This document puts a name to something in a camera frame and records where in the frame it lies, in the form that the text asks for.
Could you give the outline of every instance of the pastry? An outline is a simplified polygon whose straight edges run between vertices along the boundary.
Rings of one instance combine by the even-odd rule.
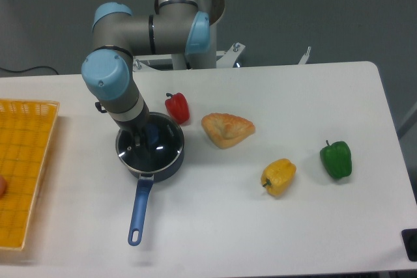
[[[211,141],[221,149],[230,148],[255,133],[249,120],[227,113],[211,113],[201,120],[201,125]]]

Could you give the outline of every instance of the black object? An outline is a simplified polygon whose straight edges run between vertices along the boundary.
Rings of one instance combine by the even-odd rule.
[[[96,109],[98,110],[98,112],[107,113],[107,111],[105,109],[103,109],[103,106],[100,102],[96,102],[96,103],[94,103],[94,105],[96,106]]]
[[[34,66],[32,68],[26,68],[25,70],[16,70],[16,71],[0,67],[0,70],[8,72],[8,73],[19,74],[19,73],[25,73],[25,72],[28,72],[28,71],[36,70],[38,68],[48,68],[52,72],[54,72],[55,74],[59,75],[59,73],[58,73],[58,71],[56,71],[56,69],[54,69],[52,66],[48,66],[48,65],[39,65],[39,66]]]
[[[405,229],[401,231],[401,235],[409,260],[417,262],[417,229]]]

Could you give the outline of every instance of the green bell pepper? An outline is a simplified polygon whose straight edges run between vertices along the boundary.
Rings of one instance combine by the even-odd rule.
[[[352,155],[345,141],[328,144],[321,149],[320,158],[328,174],[334,179],[349,176],[352,173]]]

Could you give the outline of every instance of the handle hole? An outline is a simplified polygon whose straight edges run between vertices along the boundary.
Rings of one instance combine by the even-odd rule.
[[[137,239],[139,238],[139,231],[138,230],[135,230],[135,231],[133,231],[133,234],[132,234],[132,241],[133,242],[137,242]]]

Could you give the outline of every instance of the blue handle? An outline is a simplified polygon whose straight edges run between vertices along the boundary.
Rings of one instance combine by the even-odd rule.
[[[135,204],[133,205],[132,220],[130,222],[128,243],[138,245],[142,240],[143,224],[145,222],[146,205],[149,193],[154,184],[153,178],[142,177],[137,181]]]

